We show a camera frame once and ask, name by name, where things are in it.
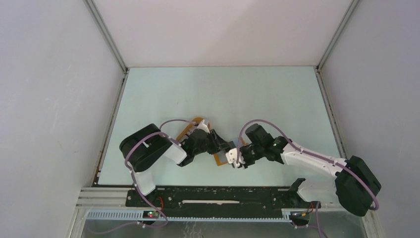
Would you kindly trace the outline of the beige oval plastic tray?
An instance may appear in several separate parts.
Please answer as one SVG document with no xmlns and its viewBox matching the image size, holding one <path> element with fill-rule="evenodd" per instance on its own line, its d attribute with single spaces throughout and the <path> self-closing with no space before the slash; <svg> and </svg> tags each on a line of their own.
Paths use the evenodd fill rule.
<svg viewBox="0 0 420 238">
<path fill-rule="evenodd" d="M 203 117 L 195 117 L 192 119 L 193 124 L 188 124 L 185 129 L 176 137 L 178 142 L 182 142 L 186 139 L 195 129 L 198 123 L 205 118 Z"/>
</svg>

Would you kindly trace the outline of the orange leather card holder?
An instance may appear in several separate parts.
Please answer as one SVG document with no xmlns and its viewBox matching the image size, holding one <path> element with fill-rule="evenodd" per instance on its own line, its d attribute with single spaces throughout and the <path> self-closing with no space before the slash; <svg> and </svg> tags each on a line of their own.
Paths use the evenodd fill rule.
<svg viewBox="0 0 420 238">
<path fill-rule="evenodd" d="M 213 155 L 215 163 L 217 166 L 223 166 L 229 163 L 229 157 L 227 156 L 227 153 L 233 148 L 238 145 L 238 142 L 240 142 L 241 146 L 248 145 L 248 142 L 246 142 L 242 137 L 234 138 L 230 141 L 228 141 L 229 148 L 222 150 L 220 152 L 217 152 Z"/>
</svg>

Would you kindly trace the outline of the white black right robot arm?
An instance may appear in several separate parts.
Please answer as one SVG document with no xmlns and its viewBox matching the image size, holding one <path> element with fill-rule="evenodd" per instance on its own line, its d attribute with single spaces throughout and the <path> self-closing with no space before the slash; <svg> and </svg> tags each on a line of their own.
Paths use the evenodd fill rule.
<svg viewBox="0 0 420 238">
<path fill-rule="evenodd" d="M 266 158 L 283 165 L 311 170 L 331 180 L 324 188 L 314 192 L 307 192 L 310 185 L 302 182 L 288 193 L 288 201 L 294 207 L 301 207 L 307 201 L 337 201 L 341 207 L 359 217 L 365 216 L 369 210 L 379 209 L 377 195 L 382 186 L 362 158 L 336 158 L 309 150 L 288 138 L 277 126 L 275 129 L 280 136 L 273 137 L 260 122 L 260 119 L 255 119 L 241 128 L 240 133 L 244 133 L 251 143 L 243 145 L 239 142 L 227 153 L 233 160 L 233 167 L 248 168 L 257 160 Z"/>
</svg>

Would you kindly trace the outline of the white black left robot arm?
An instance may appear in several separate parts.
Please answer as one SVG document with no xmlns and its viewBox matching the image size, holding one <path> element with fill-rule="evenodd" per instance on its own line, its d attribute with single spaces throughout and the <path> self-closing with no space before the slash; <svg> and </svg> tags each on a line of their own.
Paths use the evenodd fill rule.
<svg viewBox="0 0 420 238">
<path fill-rule="evenodd" d="M 155 124 L 149 124 L 126 137 L 119 149 L 133 184 L 138 189 L 137 199 L 148 207 L 157 199 L 152 173 L 152 166 L 157 161 L 166 159 L 184 167 L 200 154 L 224 154 L 235 146 L 233 141 L 224 140 L 203 120 L 186 127 L 179 139 L 163 133 Z"/>
</svg>

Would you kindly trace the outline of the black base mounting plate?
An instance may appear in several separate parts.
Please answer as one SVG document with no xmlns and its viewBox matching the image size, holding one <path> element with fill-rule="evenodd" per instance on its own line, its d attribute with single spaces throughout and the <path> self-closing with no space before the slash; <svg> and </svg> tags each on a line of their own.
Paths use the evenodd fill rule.
<svg viewBox="0 0 420 238">
<path fill-rule="evenodd" d="M 307 211 L 317 204 L 288 186 L 157 186 L 145 200 L 134 189 L 127 192 L 126 207 L 150 203 L 162 207 L 166 216 L 224 218 L 275 218 L 287 209 Z"/>
</svg>

